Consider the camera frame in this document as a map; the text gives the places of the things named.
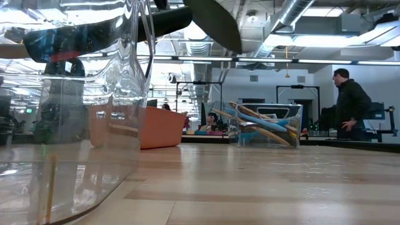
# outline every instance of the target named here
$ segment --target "pink object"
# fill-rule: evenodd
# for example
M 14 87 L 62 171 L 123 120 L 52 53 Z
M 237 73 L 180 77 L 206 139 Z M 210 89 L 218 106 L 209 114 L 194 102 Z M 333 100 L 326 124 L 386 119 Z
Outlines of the pink object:
M 220 135 L 220 136 L 222 136 L 224 133 L 222 131 L 210 131 L 207 134 L 208 135 Z

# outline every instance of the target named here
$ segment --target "blue object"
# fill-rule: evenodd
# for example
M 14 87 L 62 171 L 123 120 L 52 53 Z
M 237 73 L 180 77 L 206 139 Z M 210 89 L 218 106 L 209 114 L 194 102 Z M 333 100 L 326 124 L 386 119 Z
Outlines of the blue object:
M 258 133 L 258 132 L 241 133 L 239 135 L 239 143 L 241 143 L 242 145 L 244 143 L 249 143 L 251 140 L 253 140 L 253 138 L 255 138 L 259 134 L 260 133 Z
M 227 113 L 229 113 L 230 115 L 234 116 L 234 110 L 229 109 L 229 108 L 226 108 L 225 110 L 226 110 Z M 284 127 L 288 123 L 287 121 L 285 121 L 285 122 L 284 121 L 280 121 L 281 123 L 278 124 L 278 123 L 273 123 L 273 122 L 267 122 L 267 121 L 264 121 L 262 119 L 257 119 L 257 118 L 254 118 L 252 116 L 248 116 L 246 114 L 243 114 L 241 112 L 237 112 L 237 115 L 240 118 L 243 118 L 245 120 L 260 124 L 260 125 L 262 125 L 262 126 L 264 126 L 266 128 L 269 128 L 269 129 L 272 129 L 272 130 L 275 130 L 275 131 L 280 131 L 280 132 L 287 132 L 288 131 Z
M 194 135 L 207 135 L 207 131 L 195 131 Z

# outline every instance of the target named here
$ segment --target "white wall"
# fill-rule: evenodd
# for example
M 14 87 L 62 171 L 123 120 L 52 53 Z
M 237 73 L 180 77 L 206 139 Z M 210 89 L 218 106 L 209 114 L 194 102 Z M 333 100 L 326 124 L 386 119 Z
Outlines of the white wall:
M 388 61 L 398 61 L 392 57 Z M 350 73 L 350 78 L 358 82 L 367 92 L 373 102 L 384 102 L 385 108 L 394 106 L 394 122 L 400 128 L 400 99 L 398 97 L 400 88 L 400 69 L 396 66 L 327 66 L 314 74 L 314 83 L 321 88 L 321 108 L 330 107 L 336 103 L 338 89 L 332 81 L 333 72 L 344 68 Z M 370 121 L 375 129 L 379 128 L 382 121 Z M 389 114 L 381 124 L 381 129 L 389 129 Z M 400 137 L 392 137 L 390 134 L 383 135 L 385 143 L 400 143 Z
M 220 69 L 212 70 L 213 81 L 217 81 Z M 258 82 L 250 82 L 250 75 L 258 75 Z M 238 102 L 239 98 L 258 98 L 265 99 L 266 103 L 276 103 L 276 86 L 278 85 L 297 85 L 298 76 L 305 76 L 304 86 L 314 85 L 314 76 L 307 70 L 289 70 L 290 78 L 286 78 L 286 70 L 276 72 L 275 70 L 248 71 L 245 69 L 231 69 L 222 85 L 222 98 L 225 104 L 229 101 Z M 313 106 L 317 107 L 317 97 L 308 89 L 279 89 L 279 103 L 291 103 L 293 99 L 313 100 Z M 220 95 L 212 88 L 209 95 L 209 102 L 219 101 Z

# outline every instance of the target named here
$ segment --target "seated person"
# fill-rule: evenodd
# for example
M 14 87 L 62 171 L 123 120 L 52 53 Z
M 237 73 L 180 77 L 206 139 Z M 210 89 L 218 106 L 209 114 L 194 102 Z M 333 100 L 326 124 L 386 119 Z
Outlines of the seated person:
M 213 126 L 215 127 L 217 124 L 218 116 L 217 114 L 210 112 L 207 116 L 207 124 L 200 128 L 200 131 L 215 131 Z
M 161 106 L 161 109 L 168 110 L 168 111 L 171 110 L 171 108 L 169 107 L 169 105 L 168 105 L 167 103 L 166 103 L 166 104 L 163 104 L 163 105 Z

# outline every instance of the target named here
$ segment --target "hair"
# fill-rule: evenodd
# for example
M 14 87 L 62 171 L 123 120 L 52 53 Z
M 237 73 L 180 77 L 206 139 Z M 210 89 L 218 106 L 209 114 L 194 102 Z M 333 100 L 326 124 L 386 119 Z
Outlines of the hair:
M 347 69 L 343 69 L 343 68 L 337 69 L 333 72 L 333 76 L 337 76 L 337 75 L 341 76 L 342 78 L 346 78 L 346 79 L 350 78 L 349 71 Z
M 162 106 L 164 106 L 164 109 L 166 109 L 166 110 L 171 110 L 171 108 L 169 107 L 169 105 L 166 103 L 166 104 L 163 104 Z
M 217 116 L 216 113 L 210 112 L 210 113 L 208 114 L 208 116 L 212 116 L 212 117 L 214 118 L 214 122 L 217 122 L 217 121 L 218 121 L 218 116 Z

